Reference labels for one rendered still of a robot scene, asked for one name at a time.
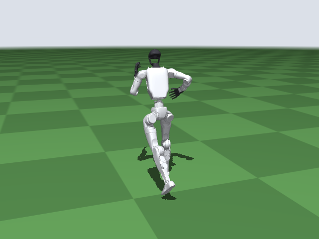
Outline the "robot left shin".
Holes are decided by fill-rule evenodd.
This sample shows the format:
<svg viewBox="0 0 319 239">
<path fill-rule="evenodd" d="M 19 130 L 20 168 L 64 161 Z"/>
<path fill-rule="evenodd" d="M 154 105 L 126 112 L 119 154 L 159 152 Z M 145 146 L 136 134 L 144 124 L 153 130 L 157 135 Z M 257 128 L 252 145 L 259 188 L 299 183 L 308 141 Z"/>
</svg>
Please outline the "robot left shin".
<svg viewBox="0 0 319 239">
<path fill-rule="evenodd" d="M 159 150 L 157 147 L 153 148 L 153 158 L 155 161 L 155 164 L 157 166 L 158 171 L 161 173 L 161 176 L 164 180 L 165 185 L 170 181 L 168 171 L 167 171 L 167 164 L 166 164 L 166 158 L 165 155 L 160 156 Z"/>
</svg>

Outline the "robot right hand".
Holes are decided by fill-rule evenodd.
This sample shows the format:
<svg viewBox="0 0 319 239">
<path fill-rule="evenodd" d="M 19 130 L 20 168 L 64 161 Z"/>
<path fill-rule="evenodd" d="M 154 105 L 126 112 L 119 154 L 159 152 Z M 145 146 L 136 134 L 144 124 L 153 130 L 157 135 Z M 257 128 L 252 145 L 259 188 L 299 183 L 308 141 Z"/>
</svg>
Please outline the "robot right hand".
<svg viewBox="0 0 319 239">
<path fill-rule="evenodd" d="M 180 88 L 180 87 L 179 87 L 179 88 Z M 178 97 L 182 92 L 184 92 L 184 91 L 179 92 L 179 91 L 178 91 L 178 88 L 171 88 L 171 90 L 173 90 L 173 89 L 174 89 L 174 91 L 169 92 L 169 93 L 173 93 L 173 92 L 174 92 L 173 94 L 175 94 L 175 95 L 171 94 L 171 95 L 173 95 L 173 96 L 169 95 L 169 96 L 171 96 L 171 98 L 175 96 L 175 97 L 172 98 L 172 99 L 175 99 L 175 98 Z"/>
</svg>

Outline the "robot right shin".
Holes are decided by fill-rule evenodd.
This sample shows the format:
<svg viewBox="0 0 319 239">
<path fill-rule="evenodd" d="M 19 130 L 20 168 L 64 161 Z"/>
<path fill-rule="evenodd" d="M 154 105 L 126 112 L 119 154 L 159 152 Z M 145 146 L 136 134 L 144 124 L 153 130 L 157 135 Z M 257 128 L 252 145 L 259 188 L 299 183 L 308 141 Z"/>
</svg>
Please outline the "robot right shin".
<svg viewBox="0 0 319 239">
<path fill-rule="evenodd" d="M 170 143 L 169 139 L 168 139 L 168 141 L 169 141 L 169 148 L 167 148 L 167 149 L 164 148 L 164 153 L 163 153 L 163 155 L 165 155 L 165 158 L 166 158 L 167 171 L 168 171 L 168 165 L 169 165 L 169 159 L 170 159 L 170 153 L 171 153 L 171 151 L 170 151 L 171 143 Z"/>
</svg>

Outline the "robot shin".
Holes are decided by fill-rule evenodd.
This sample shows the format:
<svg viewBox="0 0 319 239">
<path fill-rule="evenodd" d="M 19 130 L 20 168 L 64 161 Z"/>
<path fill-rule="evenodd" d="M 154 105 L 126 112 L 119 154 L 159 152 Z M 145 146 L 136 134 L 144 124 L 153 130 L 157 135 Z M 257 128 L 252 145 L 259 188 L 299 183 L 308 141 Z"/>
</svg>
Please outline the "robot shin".
<svg viewBox="0 0 319 239">
<path fill-rule="evenodd" d="M 164 153 L 163 153 L 163 155 L 165 155 L 165 158 L 166 158 L 167 171 L 168 171 L 168 165 L 169 165 L 169 159 L 170 159 L 170 153 L 171 153 L 171 151 L 170 151 L 171 143 L 170 143 L 169 139 L 168 139 L 168 141 L 169 141 L 169 148 L 167 148 L 167 149 L 164 148 Z"/>
<path fill-rule="evenodd" d="M 166 164 L 166 158 L 165 155 L 160 156 L 159 150 L 157 147 L 153 148 L 153 158 L 155 161 L 155 164 L 157 166 L 158 171 L 161 173 L 161 176 L 164 180 L 165 185 L 170 181 L 168 171 L 167 171 L 167 164 Z"/>
</svg>

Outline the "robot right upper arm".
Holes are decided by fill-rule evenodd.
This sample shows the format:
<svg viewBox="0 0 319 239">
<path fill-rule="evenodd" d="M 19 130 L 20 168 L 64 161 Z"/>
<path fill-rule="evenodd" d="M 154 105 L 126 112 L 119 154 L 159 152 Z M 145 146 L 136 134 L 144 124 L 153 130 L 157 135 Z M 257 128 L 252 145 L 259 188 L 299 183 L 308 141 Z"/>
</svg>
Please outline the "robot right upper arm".
<svg viewBox="0 0 319 239">
<path fill-rule="evenodd" d="M 189 75 L 186 75 L 182 72 L 176 71 L 173 68 L 170 68 L 167 70 L 168 70 L 168 77 L 169 78 L 183 79 L 183 82 L 185 84 L 189 84 L 192 81 L 192 78 Z"/>
</svg>

